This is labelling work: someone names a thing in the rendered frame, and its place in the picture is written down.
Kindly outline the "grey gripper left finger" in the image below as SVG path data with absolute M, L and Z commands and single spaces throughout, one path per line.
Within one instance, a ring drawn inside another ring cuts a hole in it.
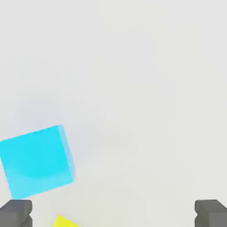
M 31 200 L 9 200 L 0 208 L 0 227 L 33 227 Z

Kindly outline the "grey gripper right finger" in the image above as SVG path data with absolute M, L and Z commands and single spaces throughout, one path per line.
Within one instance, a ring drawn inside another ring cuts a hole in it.
M 218 200 L 195 201 L 195 227 L 227 227 L 227 207 Z

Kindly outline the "small yellow cube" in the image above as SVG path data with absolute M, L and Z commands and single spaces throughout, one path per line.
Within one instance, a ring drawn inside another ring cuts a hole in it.
M 52 223 L 51 227 L 80 227 L 80 226 L 66 219 L 63 216 L 58 215 L 54 222 Z

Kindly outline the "small cyan cube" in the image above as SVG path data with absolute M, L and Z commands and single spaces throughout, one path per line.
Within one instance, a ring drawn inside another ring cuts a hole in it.
M 0 141 L 0 158 L 13 199 L 74 181 L 75 165 L 63 125 Z

